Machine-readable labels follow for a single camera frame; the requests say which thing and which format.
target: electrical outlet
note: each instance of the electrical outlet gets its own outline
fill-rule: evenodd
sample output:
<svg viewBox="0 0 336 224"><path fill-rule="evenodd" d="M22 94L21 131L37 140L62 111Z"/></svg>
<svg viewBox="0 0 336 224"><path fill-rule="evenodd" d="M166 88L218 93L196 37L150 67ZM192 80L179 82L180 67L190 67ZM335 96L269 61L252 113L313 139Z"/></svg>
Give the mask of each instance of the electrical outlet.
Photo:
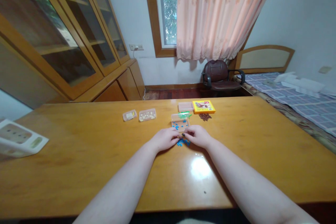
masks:
<svg viewBox="0 0 336 224"><path fill-rule="evenodd" d="M144 50L144 47L142 46L142 44L129 44L129 49L131 51L134 51L135 47L138 47L138 49L136 49L136 51L142 51Z"/></svg>
<svg viewBox="0 0 336 224"><path fill-rule="evenodd" d="M318 71L320 74L326 74L327 72L329 72L331 70L330 66L323 66L320 68L320 70Z"/></svg>

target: window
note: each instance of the window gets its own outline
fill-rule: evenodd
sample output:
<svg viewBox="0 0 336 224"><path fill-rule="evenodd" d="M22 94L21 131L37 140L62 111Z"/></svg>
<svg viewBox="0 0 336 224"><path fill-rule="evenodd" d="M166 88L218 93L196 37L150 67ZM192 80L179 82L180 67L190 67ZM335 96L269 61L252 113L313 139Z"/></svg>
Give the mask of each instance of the window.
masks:
<svg viewBox="0 0 336 224"><path fill-rule="evenodd" d="M147 0L156 57L176 56L177 0Z"/></svg>
<svg viewBox="0 0 336 224"><path fill-rule="evenodd" d="M176 46L177 0L157 0L157 2L162 47L174 48Z"/></svg>

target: forearm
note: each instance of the forearm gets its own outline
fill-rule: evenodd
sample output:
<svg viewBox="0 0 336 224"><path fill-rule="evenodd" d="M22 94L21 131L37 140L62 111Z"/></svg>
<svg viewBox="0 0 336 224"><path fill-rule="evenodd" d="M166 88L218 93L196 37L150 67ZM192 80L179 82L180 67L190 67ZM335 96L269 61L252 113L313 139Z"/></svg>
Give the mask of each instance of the forearm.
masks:
<svg viewBox="0 0 336 224"><path fill-rule="evenodd" d="M109 180L74 223L129 223L156 152L144 144Z"/></svg>
<svg viewBox="0 0 336 224"><path fill-rule="evenodd" d="M230 193L252 223L317 223L217 140L211 141L207 151Z"/></svg>

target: armrest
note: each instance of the armrest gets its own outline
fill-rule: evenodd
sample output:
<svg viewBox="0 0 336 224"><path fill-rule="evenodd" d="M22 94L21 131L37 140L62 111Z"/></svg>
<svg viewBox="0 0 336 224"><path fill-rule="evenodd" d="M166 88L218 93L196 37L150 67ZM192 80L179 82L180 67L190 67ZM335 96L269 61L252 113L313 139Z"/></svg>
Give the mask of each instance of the armrest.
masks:
<svg viewBox="0 0 336 224"><path fill-rule="evenodd" d="M243 84L245 83L245 73L244 73L244 71L241 70L241 69L233 69L233 70L229 70L229 72L231 72L231 71L233 71L233 72L237 71L237 72L240 73L240 75L241 75L241 79L242 79L241 82L240 82L240 84L243 85Z"/></svg>
<svg viewBox="0 0 336 224"><path fill-rule="evenodd" d="M210 77L207 76L206 73L202 73L202 75L203 75L203 84L204 84L205 86L208 86L209 88L211 88L211 79L210 79Z"/></svg>

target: glossy table surface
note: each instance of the glossy table surface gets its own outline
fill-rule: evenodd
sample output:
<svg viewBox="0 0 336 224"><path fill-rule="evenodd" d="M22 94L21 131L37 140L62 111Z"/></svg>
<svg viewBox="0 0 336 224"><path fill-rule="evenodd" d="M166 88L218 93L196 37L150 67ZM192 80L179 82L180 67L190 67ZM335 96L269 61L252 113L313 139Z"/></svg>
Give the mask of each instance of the glossy table surface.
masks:
<svg viewBox="0 0 336 224"><path fill-rule="evenodd" d="M0 161L0 218L78 215L183 100L43 105L18 123L50 139L36 155ZM202 125L297 203L336 201L336 156L259 97L212 98ZM157 118L123 122L156 108ZM137 212L232 208L208 154L191 144L158 155Z"/></svg>

